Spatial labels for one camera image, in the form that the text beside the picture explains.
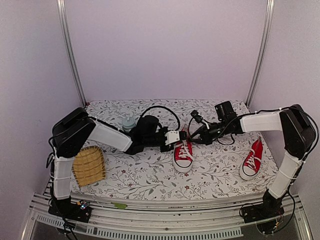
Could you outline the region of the aluminium frame post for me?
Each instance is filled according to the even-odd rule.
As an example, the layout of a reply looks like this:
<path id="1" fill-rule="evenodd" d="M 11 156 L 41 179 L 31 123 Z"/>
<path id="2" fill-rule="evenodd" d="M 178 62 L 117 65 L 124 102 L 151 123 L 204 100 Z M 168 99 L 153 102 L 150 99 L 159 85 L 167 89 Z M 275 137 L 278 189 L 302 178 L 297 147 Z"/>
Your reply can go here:
<path id="1" fill-rule="evenodd" d="M 275 7 L 275 1 L 274 0 L 267 0 L 266 1 L 266 10 L 265 10 L 265 16 L 264 16 L 264 23 L 263 23 L 263 28 L 262 28 L 262 36 L 261 36 L 261 41 L 260 41 L 260 46 L 259 46 L 259 51 L 257 55 L 257 60 L 256 64 L 254 67 L 253 71 L 253 76 L 252 80 L 250 83 L 250 87 L 248 90 L 247 97 L 245 99 L 245 105 L 250 108 L 254 95 L 257 89 L 257 85 L 259 82 L 263 62 L 264 62 L 264 57 L 268 45 L 268 39 L 272 27 L 272 21 L 273 21 L 273 13 L 274 13 L 274 7 Z"/>
<path id="2" fill-rule="evenodd" d="M 80 79 L 80 75 L 79 75 L 79 71 L 76 63 L 76 58 L 75 58 L 75 54 L 72 46 L 72 39 L 71 39 L 69 25 L 68 25 L 66 4 L 64 0 L 57 0 L 56 3 L 57 3 L 57 11 L 58 11 L 59 21 L 61 25 L 61 30 L 62 30 L 62 36 L 64 39 L 66 53 L 68 56 L 74 84 L 75 84 L 80 102 L 82 106 L 85 107 L 87 105 L 87 99 L 81 83 L 81 79 Z"/>

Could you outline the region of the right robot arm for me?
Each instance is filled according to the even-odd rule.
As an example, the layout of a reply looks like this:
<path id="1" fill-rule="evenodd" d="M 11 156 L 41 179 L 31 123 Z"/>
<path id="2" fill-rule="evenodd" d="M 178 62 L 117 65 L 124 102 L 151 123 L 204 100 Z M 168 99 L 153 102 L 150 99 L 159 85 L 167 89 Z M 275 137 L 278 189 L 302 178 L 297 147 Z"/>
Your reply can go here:
<path id="1" fill-rule="evenodd" d="M 278 203 L 288 194 L 310 153 L 320 139 L 316 121 L 299 104 L 278 109 L 264 109 L 238 115 L 229 101 L 215 106 L 217 122 L 208 122 L 196 110 L 192 120 L 202 124 L 191 134 L 192 142 L 210 145 L 225 135 L 241 135 L 259 132 L 274 146 L 271 137 L 283 145 L 282 160 L 278 161 L 277 175 L 263 196 L 258 213 L 269 218 L 278 210 Z"/>

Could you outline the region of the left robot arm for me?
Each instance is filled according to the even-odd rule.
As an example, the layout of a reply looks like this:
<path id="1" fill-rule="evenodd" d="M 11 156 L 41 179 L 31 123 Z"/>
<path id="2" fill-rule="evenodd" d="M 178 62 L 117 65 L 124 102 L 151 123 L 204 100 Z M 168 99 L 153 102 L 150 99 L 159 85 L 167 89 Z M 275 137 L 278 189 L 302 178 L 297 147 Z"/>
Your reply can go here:
<path id="1" fill-rule="evenodd" d="M 176 143 L 188 137 L 185 131 L 169 130 L 157 117 L 143 113 L 129 132 L 118 129 L 96 117 L 82 107 L 76 108 L 52 128 L 48 143 L 53 153 L 53 196 L 55 209 L 63 216 L 74 213 L 70 180 L 76 155 L 86 141 L 95 141 L 128 155 L 135 155 L 147 147 L 159 147 L 161 152 L 174 149 Z"/>

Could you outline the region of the left aluminium frame post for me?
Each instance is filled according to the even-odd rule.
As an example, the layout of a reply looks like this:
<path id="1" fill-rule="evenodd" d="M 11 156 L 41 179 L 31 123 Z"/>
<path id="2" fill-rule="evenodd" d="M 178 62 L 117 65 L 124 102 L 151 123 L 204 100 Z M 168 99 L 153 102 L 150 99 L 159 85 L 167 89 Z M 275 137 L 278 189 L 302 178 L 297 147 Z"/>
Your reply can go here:
<path id="1" fill-rule="evenodd" d="M 61 30 L 62 30 L 62 36 L 64 39 L 66 53 L 68 56 L 74 84 L 75 84 L 80 102 L 82 106 L 85 107 L 87 105 L 87 99 L 81 83 L 81 79 L 80 79 L 80 75 L 79 75 L 79 71 L 76 63 L 76 58 L 75 58 L 75 54 L 72 46 L 72 39 L 71 39 L 69 25 L 68 25 L 66 4 L 64 0 L 57 0 L 56 3 L 57 3 L 57 11 L 58 11 L 59 21 L 61 25 Z"/>

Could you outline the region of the woven bamboo basket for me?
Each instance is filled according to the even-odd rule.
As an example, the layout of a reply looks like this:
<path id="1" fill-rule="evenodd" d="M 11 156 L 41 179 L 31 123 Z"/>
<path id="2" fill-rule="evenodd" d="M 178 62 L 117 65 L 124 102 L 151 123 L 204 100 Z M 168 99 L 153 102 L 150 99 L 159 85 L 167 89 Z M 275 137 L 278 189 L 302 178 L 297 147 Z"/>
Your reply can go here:
<path id="1" fill-rule="evenodd" d="M 95 145 L 82 148 L 75 157 L 72 172 L 79 187 L 104 180 L 106 167 L 102 150 Z"/>

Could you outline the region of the floral patterned table mat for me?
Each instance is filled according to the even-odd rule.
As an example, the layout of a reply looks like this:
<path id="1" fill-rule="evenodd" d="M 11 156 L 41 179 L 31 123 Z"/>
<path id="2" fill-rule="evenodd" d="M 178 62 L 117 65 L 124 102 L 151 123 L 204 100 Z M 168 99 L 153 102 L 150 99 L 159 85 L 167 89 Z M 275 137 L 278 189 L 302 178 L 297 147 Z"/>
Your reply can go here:
<path id="1" fill-rule="evenodd" d="M 191 119 L 197 110 L 207 121 L 218 119 L 210 99 L 147 99 L 96 100 L 86 107 L 90 116 L 117 128 L 125 117 L 138 118 L 142 113 L 155 116 L 164 127 L 176 129 L 190 124 L 194 132 L 198 124 Z M 263 138 L 259 132 L 225 136 L 211 145 L 194 144 L 193 165 L 181 173 L 173 165 L 174 153 L 147 147 L 143 152 L 128 155 L 100 143 L 104 156 L 106 178 L 79 187 L 71 171 L 70 193 L 115 199 L 143 201 L 182 201 L 229 198 L 264 193 L 273 183 L 278 167 L 267 146 L 263 144 L 262 162 L 252 180 L 240 177 L 240 167 L 253 143 Z"/>

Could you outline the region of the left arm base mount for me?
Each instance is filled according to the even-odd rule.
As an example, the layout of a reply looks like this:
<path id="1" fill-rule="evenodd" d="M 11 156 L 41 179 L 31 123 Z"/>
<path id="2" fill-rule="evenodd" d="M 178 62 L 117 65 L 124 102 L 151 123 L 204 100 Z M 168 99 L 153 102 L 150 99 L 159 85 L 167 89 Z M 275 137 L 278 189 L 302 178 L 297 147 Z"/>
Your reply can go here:
<path id="1" fill-rule="evenodd" d="M 69 199 L 52 199 L 49 204 L 48 213 L 58 217 L 64 217 L 66 220 L 88 223 L 91 217 L 92 208 L 90 206 L 82 208 L 81 205 L 72 203 Z"/>

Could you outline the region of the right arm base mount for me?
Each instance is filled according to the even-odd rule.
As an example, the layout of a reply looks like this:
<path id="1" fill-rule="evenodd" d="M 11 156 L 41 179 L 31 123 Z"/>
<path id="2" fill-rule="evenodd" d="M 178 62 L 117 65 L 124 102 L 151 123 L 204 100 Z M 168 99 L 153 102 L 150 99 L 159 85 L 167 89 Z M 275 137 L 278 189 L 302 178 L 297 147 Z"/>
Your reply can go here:
<path id="1" fill-rule="evenodd" d="M 262 203 L 245 203 L 239 209 L 239 216 L 245 223 L 266 220 L 283 215 L 285 210 L 282 201 L 274 198 L 264 199 Z"/>

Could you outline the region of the right aluminium frame post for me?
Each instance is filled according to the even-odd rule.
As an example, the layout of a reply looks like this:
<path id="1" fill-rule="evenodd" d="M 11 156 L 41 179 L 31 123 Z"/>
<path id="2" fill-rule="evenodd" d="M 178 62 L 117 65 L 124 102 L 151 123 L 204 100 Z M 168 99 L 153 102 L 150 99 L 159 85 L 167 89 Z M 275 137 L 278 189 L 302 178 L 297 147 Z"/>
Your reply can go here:
<path id="1" fill-rule="evenodd" d="M 252 80 L 250 83 L 250 87 L 248 90 L 247 97 L 245 99 L 245 105 L 250 108 L 254 95 L 257 89 L 257 85 L 259 82 L 263 62 L 264 62 L 264 57 L 268 45 L 268 39 L 272 27 L 272 21 L 273 21 L 273 13 L 274 13 L 274 7 L 275 7 L 275 1 L 274 0 L 267 0 L 266 1 L 266 10 L 265 10 L 265 16 L 264 16 L 264 23 L 263 23 L 263 28 L 262 28 L 262 36 L 261 36 L 261 41 L 260 41 L 260 46 L 259 46 L 259 51 L 257 55 L 257 60 L 256 64 L 254 67 L 253 71 L 253 76 Z"/>

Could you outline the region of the front aluminium rail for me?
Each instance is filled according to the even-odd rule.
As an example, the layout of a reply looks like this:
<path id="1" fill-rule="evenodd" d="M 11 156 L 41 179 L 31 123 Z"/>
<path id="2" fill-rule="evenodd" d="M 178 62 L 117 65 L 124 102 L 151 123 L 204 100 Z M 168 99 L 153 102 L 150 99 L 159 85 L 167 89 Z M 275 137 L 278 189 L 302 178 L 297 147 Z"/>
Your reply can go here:
<path id="1" fill-rule="evenodd" d="M 313 240 L 307 215 L 298 195 L 282 201 L 284 216 L 279 232 L 264 235 L 258 223 L 245 223 L 239 215 L 244 204 L 259 204 L 261 194 L 202 200 L 133 200 L 72 194 L 92 208 L 88 223 L 74 223 L 77 239 L 110 240 Z M 126 204 L 118 209 L 112 203 Z"/>

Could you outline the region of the red sneaker with laces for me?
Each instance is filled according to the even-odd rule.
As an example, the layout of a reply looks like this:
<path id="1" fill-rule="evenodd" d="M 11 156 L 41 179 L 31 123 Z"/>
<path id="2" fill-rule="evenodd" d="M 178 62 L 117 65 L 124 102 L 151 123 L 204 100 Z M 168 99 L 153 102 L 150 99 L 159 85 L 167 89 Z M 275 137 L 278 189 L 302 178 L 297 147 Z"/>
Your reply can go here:
<path id="1" fill-rule="evenodd" d="M 179 173 L 188 173 L 193 165 L 193 149 L 188 134 L 188 125 L 182 127 L 182 131 L 187 133 L 187 139 L 177 142 L 173 153 L 173 166 Z"/>

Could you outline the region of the green tape piece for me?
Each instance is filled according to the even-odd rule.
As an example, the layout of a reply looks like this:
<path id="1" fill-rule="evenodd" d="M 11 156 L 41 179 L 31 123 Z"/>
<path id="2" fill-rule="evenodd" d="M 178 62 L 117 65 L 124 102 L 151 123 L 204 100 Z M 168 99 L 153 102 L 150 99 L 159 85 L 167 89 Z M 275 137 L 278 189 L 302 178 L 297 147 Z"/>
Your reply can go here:
<path id="1" fill-rule="evenodd" d="M 113 206 L 117 209 L 124 210 L 127 208 L 127 205 L 119 202 L 112 202 Z"/>

